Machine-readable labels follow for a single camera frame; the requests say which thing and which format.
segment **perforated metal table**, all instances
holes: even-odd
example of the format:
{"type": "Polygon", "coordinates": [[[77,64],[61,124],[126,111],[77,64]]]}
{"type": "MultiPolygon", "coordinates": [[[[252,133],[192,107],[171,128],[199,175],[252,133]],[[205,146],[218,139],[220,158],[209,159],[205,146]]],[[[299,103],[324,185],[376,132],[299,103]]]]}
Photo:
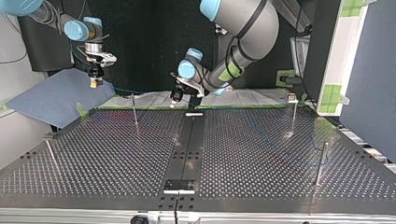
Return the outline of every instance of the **perforated metal table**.
{"type": "Polygon", "coordinates": [[[107,110],[0,171],[0,207],[396,215],[396,176],[310,109],[107,110]],[[321,178],[324,142],[330,144],[321,178]],[[167,180],[194,195],[163,194],[167,180]]]}

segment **cable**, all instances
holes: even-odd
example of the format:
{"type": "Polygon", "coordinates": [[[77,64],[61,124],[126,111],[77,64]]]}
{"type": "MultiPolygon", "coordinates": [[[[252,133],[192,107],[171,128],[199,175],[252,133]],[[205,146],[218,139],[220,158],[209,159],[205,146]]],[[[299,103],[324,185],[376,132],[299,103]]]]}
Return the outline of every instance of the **cable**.
{"type": "Polygon", "coordinates": [[[62,8],[62,12],[64,12],[64,0],[61,0],[61,8],[62,8]]]}
{"type": "Polygon", "coordinates": [[[231,38],[230,43],[228,44],[227,50],[226,50],[226,52],[225,52],[225,67],[226,67],[226,70],[227,70],[228,74],[230,75],[230,77],[232,77],[232,80],[228,81],[228,84],[225,85],[225,86],[216,86],[216,85],[214,85],[214,84],[212,83],[212,81],[210,80],[210,78],[207,77],[207,75],[209,74],[209,70],[207,69],[207,67],[205,67],[205,66],[202,65],[202,71],[200,71],[200,70],[197,68],[197,66],[195,65],[194,62],[192,62],[192,61],[189,60],[189,59],[185,59],[186,61],[190,62],[190,63],[194,66],[195,71],[197,72],[198,76],[199,76],[200,79],[201,79],[200,84],[203,83],[203,81],[205,81],[209,86],[211,86],[212,88],[215,88],[215,89],[224,89],[224,88],[230,87],[230,86],[233,84],[233,82],[234,82],[236,79],[238,79],[238,77],[235,77],[235,76],[233,75],[233,73],[231,72],[231,70],[230,70],[230,58],[231,58],[231,60],[233,61],[233,64],[234,64],[234,65],[236,66],[236,68],[239,70],[239,74],[240,74],[240,75],[243,74],[243,69],[239,66],[238,62],[236,61],[235,57],[233,56],[233,50],[234,50],[234,48],[236,48],[236,45],[233,45],[233,42],[234,42],[234,41],[235,41],[235,37],[233,36],[233,37],[231,38]]]}
{"type": "Polygon", "coordinates": [[[6,13],[2,13],[2,15],[4,18],[6,18],[6,20],[8,20],[9,24],[14,28],[14,30],[21,34],[21,30],[17,28],[17,26],[14,24],[14,22],[12,22],[9,16],[6,13]]]}
{"type": "Polygon", "coordinates": [[[85,9],[85,5],[86,5],[86,4],[87,4],[87,0],[84,0],[84,3],[83,3],[83,5],[82,5],[81,12],[79,13],[79,16],[78,16],[78,20],[79,20],[79,21],[81,20],[82,14],[84,13],[84,9],[85,9]]]}
{"type": "MultiPolygon", "coordinates": [[[[9,18],[9,16],[5,13],[2,13],[2,15],[6,20],[8,20],[8,22],[10,23],[10,25],[12,25],[12,27],[15,29],[15,31],[18,32],[19,34],[21,34],[21,31],[17,28],[17,26],[14,24],[14,22],[12,22],[12,20],[9,18]]],[[[12,60],[9,62],[0,62],[0,64],[18,63],[26,57],[27,57],[27,50],[24,52],[23,56],[21,56],[19,59],[12,60]]]]}
{"type": "Polygon", "coordinates": [[[17,59],[17,60],[9,61],[9,62],[2,62],[0,64],[17,63],[17,62],[22,61],[24,58],[26,58],[26,56],[27,56],[27,51],[25,51],[24,55],[22,57],[20,57],[19,59],[17,59]]]}
{"type": "MultiPolygon", "coordinates": [[[[120,88],[117,88],[117,87],[113,87],[113,89],[116,90],[116,91],[129,92],[129,93],[138,94],[138,95],[150,93],[149,91],[148,91],[148,92],[142,92],[142,91],[129,91],[129,90],[123,90],[123,89],[120,89],[120,88]]],[[[188,102],[188,101],[186,101],[186,100],[182,100],[182,101],[188,103],[189,105],[193,105],[193,104],[191,104],[190,102],[188,102]]]]}
{"type": "Polygon", "coordinates": [[[175,224],[178,224],[178,215],[177,215],[178,197],[180,197],[180,193],[177,195],[177,200],[176,200],[176,205],[175,205],[175,211],[174,211],[174,215],[175,215],[175,224]]]}
{"type": "MultiPolygon", "coordinates": [[[[305,81],[304,81],[304,78],[303,78],[303,77],[304,77],[304,72],[301,70],[300,63],[299,63],[300,60],[299,60],[299,58],[298,58],[299,55],[298,55],[298,53],[297,53],[298,24],[299,24],[299,21],[300,21],[302,12],[303,12],[303,7],[300,6],[300,10],[299,10],[298,16],[297,16],[296,28],[295,28],[295,29],[296,29],[296,35],[295,35],[295,37],[294,37],[294,47],[295,47],[295,51],[296,51],[297,67],[298,67],[298,70],[300,71],[300,79],[301,79],[301,81],[303,82],[303,86],[304,86],[304,89],[305,89],[306,94],[308,95],[308,97],[309,97],[311,100],[314,100],[314,99],[311,97],[311,95],[309,94],[308,88],[307,88],[306,85],[305,85],[305,81]]],[[[317,108],[317,106],[315,105],[314,102],[312,102],[312,105],[314,106],[315,110],[318,111],[318,108],[317,108]]]]}

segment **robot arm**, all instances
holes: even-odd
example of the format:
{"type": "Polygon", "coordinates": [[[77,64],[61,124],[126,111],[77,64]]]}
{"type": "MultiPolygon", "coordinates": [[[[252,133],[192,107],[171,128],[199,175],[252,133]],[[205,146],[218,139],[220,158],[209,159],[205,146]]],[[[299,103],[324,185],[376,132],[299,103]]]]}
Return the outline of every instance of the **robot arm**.
{"type": "Polygon", "coordinates": [[[97,88],[103,82],[102,68],[113,65],[117,58],[104,52],[103,25],[97,18],[85,17],[79,21],[58,10],[46,0],[0,0],[0,12],[12,16],[30,16],[33,20],[46,24],[74,41],[85,42],[85,55],[91,65],[89,77],[91,87],[97,88]]]}
{"type": "Polygon", "coordinates": [[[173,104],[180,102],[187,88],[198,90],[198,97],[208,92],[221,94],[234,79],[242,76],[251,63],[264,58],[274,47],[279,21],[276,10],[267,0],[202,0],[201,12],[237,39],[227,49],[226,59],[213,71],[200,65],[203,54],[189,49],[173,76],[177,87],[171,98],[173,104]]]}

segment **metal rod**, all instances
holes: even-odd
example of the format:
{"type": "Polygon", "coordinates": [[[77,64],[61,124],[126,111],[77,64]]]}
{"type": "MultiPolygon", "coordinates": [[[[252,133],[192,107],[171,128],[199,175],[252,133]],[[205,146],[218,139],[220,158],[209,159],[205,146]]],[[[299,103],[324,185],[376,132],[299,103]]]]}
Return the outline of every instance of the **metal rod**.
{"type": "Polygon", "coordinates": [[[295,103],[295,105],[294,105],[293,122],[296,120],[296,114],[297,114],[297,104],[298,104],[298,102],[297,102],[297,103],[295,103]]]}
{"type": "Polygon", "coordinates": [[[55,160],[55,155],[52,152],[52,147],[50,146],[50,141],[46,140],[46,143],[47,143],[47,147],[49,149],[50,156],[52,157],[53,160],[55,160]]]}
{"type": "Polygon", "coordinates": [[[136,115],[136,101],[134,100],[134,94],[131,95],[132,98],[132,106],[134,108],[134,124],[138,125],[138,121],[137,121],[137,115],[136,115]]]}
{"type": "Polygon", "coordinates": [[[329,149],[329,143],[325,142],[323,144],[323,149],[321,150],[321,154],[320,154],[320,161],[318,164],[318,172],[317,172],[317,176],[315,178],[315,186],[320,186],[320,179],[321,179],[321,175],[323,172],[324,162],[326,161],[328,149],[329,149]]]}

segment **white wall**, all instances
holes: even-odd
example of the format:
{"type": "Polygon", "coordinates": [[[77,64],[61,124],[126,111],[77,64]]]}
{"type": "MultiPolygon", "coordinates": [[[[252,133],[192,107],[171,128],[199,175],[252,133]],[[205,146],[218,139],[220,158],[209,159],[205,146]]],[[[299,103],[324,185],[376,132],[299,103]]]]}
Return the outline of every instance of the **white wall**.
{"type": "MultiPolygon", "coordinates": [[[[19,34],[0,15],[0,63],[19,59],[26,48],[19,34]]],[[[11,64],[0,64],[0,169],[42,142],[50,126],[12,110],[2,110],[3,102],[29,90],[44,80],[45,74],[32,72],[28,57],[11,64]]]]}

